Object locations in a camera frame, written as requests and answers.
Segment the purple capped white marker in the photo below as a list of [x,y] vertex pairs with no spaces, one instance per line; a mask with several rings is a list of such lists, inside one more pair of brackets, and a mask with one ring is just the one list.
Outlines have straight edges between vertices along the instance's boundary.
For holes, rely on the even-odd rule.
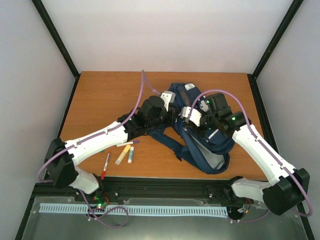
[[128,142],[116,144],[116,147],[118,148],[118,147],[122,147],[122,146],[137,144],[137,143],[139,143],[139,142],[140,142],[139,140],[128,141]]

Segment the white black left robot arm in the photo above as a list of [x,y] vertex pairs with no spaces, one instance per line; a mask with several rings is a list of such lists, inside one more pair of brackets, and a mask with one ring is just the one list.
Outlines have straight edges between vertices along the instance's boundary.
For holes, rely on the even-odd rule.
[[92,201],[101,200],[104,195],[101,181],[78,165],[107,148],[144,136],[149,130],[173,121],[175,110],[171,105],[175,96],[169,91],[150,96],[133,115],[125,114],[103,129],[78,139],[52,140],[44,160],[50,182],[58,189],[79,189]]

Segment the green white glue stick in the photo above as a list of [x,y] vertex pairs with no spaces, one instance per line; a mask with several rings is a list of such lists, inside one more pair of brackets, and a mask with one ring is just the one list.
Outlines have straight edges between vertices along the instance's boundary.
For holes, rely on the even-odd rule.
[[128,162],[129,164],[131,164],[132,161],[133,161],[134,150],[135,150],[135,148],[134,148],[133,146],[131,146],[130,149],[129,149],[128,159],[127,159],[127,162]]

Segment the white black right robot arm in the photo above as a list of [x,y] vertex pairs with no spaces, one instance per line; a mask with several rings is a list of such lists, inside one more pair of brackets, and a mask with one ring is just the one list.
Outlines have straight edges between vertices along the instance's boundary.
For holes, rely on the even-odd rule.
[[266,182],[248,180],[244,177],[231,184],[232,193],[239,198],[262,202],[276,215],[282,215],[296,205],[306,201],[310,217],[313,205],[308,197],[310,175],[301,168],[296,169],[282,158],[249,122],[245,109],[232,112],[223,90],[209,90],[204,100],[208,113],[195,109],[195,104],[182,108],[180,116],[199,129],[217,129],[241,146],[255,161],[267,178]]

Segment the navy blue student backpack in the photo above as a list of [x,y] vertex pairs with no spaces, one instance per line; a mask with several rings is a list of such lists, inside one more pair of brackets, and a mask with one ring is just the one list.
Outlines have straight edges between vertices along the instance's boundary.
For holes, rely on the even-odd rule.
[[[181,112],[183,107],[191,107],[201,91],[193,83],[172,83],[168,89],[175,93],[173,106]],[[209,113],[209,101],[205,95],[195,104],[192,114],[198,110],[201,114]],[[235,145],[232,138],[224,136],[218,129],[204,131],[186,126],[180,117],[173,123],[173,130],[184,141],[180,144],[164,134],[169,125],[162,125],[148,130],[147,134],[157,142],[171,149],[178,160],[186,162],[208,175],[221,174],[227,170],[230,163],[229,152]]]

